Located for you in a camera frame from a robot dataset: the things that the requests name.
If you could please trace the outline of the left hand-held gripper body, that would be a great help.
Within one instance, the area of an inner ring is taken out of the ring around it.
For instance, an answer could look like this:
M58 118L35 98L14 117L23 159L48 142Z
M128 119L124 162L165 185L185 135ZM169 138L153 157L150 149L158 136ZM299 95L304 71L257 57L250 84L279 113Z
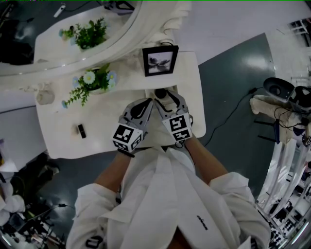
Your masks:
M114 146L123 152L133 153L147 134L147 121L119 119L112 134Z

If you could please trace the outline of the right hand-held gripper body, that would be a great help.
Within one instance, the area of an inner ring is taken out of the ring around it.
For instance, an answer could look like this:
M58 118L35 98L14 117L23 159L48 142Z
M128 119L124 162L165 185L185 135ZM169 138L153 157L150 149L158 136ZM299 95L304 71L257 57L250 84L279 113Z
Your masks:
M162 120L163 125L174 142L183 142L192 137L192 116L189 113L176 115Z

